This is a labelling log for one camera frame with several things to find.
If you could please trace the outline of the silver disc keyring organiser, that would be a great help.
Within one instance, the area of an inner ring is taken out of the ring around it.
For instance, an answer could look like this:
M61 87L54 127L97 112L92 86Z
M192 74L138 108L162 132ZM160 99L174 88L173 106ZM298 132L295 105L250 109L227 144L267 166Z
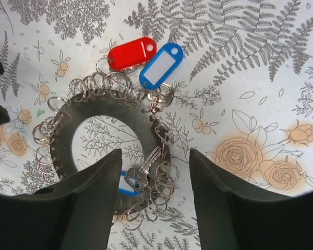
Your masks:
M128 230L134 221L157 221L167 210L175 190L178 177L171 176L171 171L179 172L179 168L171 162L173 136L167 124L155 115L172 102L174 90L169 88L164 93L136 89L130 78L120 72L99 72L99 76L101 82L95 73L72 80L69 99L64 99L62 107L54 108L54 114L33 129L34 141L45 151L36 152L35 159L47 184L78 173L70 152L74 133L85 120L98 116L115 118L133 130L141 144L143 162L159 146L161 157L150 168L147 188L136 196L118 192L116 197L113 221L121 222Z

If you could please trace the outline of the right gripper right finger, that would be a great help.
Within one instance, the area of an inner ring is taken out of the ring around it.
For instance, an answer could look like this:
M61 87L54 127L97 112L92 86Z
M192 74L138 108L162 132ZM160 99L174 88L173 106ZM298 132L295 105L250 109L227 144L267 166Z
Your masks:
M313 249L313 191L267 191L196 149L189 169L202 249Z

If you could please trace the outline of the red key tag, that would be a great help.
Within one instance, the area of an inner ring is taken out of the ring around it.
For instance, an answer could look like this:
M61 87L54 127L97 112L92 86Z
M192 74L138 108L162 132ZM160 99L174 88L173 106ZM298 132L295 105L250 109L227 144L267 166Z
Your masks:
M107 59L111 69L120 71L150 61L156 52L157 43L144 36L112 48Z

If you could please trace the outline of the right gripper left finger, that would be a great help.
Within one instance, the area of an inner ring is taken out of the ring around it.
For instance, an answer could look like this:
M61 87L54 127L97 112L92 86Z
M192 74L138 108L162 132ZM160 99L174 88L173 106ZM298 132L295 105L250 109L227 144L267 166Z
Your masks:
M0 249L106 249L122 151L33 194L0 194Z

